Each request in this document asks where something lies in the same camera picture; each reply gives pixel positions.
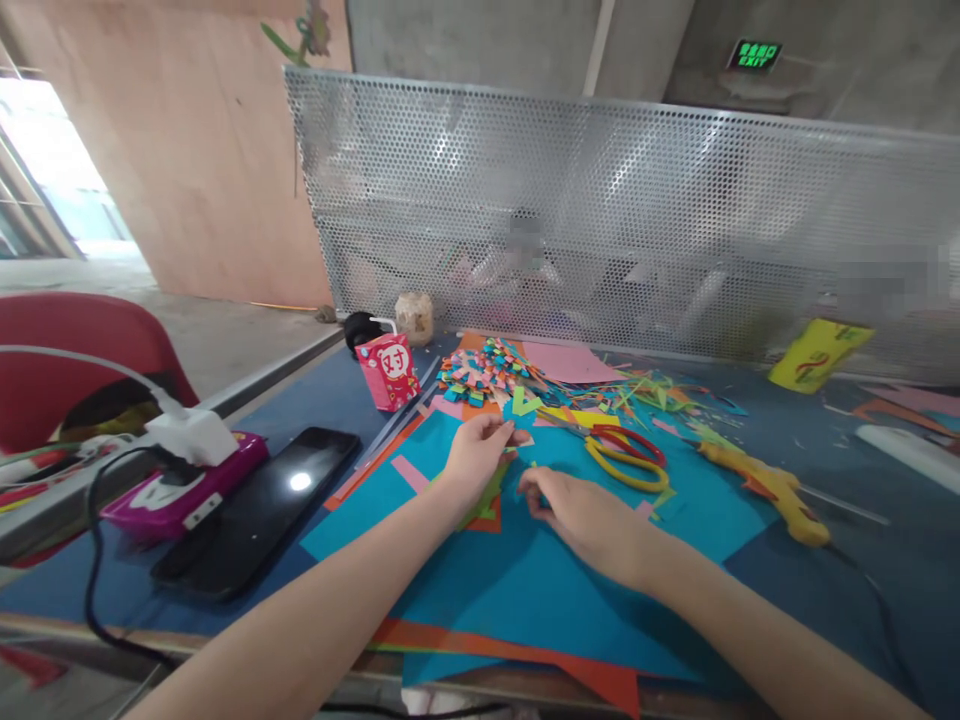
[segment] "green exit sign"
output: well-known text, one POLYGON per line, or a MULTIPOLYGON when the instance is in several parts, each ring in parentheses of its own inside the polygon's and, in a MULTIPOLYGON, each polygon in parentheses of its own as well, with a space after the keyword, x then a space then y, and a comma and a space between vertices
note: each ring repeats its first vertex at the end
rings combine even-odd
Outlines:
POLYGON ((756 40, 739 40, 727 70, 743 70, 746 72, 769 72, 777 58, 783 43, 758 42, 756 40))

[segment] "phone screen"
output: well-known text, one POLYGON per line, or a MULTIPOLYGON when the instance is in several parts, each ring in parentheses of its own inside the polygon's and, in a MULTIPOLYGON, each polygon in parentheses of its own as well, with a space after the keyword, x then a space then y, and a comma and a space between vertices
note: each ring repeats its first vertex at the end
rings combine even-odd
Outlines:
POLYGON ((220 600, 234 597, 283 548, 358 444, 355 435, 304 430, 178 541, 153 577, 220 600))

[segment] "chair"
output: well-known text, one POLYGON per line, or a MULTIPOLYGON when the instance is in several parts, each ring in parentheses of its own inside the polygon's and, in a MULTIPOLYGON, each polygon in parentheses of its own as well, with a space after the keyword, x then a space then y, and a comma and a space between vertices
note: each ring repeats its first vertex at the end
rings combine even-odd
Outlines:
MULTIPOLYGON (((199 402, 163 326, 127 300, 74 292, 0 297, 0 344, 96 355, 150 376, 183 405, 199 402)), ((124 378, 77 360, 0 353, 0 451, 40 447, 78 403, 124 378)))

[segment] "perforated metal panel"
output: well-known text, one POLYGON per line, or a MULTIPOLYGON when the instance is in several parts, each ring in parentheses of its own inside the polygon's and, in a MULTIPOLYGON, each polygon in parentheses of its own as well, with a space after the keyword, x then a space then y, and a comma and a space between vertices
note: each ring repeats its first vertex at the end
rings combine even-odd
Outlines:
POLYGON ((953 138, 285 72, 339 309, 749 360, 836 317, 848 369, 960 382, 953 138))

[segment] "small jar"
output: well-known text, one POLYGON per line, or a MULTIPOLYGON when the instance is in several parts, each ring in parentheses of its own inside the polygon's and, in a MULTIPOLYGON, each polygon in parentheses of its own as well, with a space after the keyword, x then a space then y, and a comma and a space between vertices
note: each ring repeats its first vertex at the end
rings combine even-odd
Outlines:
POLYGON ((397 332, 404 333, 410 345, 421 347, 433 339, 433 300, 426 293, 400 293, 395 307, 397 332))

